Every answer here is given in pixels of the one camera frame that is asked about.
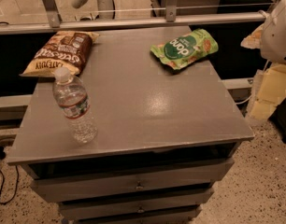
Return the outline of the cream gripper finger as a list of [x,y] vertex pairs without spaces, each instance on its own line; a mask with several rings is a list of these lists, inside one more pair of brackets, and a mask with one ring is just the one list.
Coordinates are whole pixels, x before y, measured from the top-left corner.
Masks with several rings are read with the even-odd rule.
[[263,25],[259,25],[251,34],[246,36],[240,43],[240,46],[246,49],[258,49],[261,46],[261,36]]
[[263,72],[249,116],[267,120],[286,98],[286,64],[273,63]]

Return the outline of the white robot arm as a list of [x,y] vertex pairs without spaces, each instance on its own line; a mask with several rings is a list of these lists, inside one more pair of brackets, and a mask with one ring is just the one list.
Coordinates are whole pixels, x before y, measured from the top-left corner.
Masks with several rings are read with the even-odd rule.
[[240,44],[246,49],[259,49],[261,56],[271,62],[254,77],[248,109],[250,117],[261,120],[270,118],[286,98],[286,0],[264,15],[265,22]]

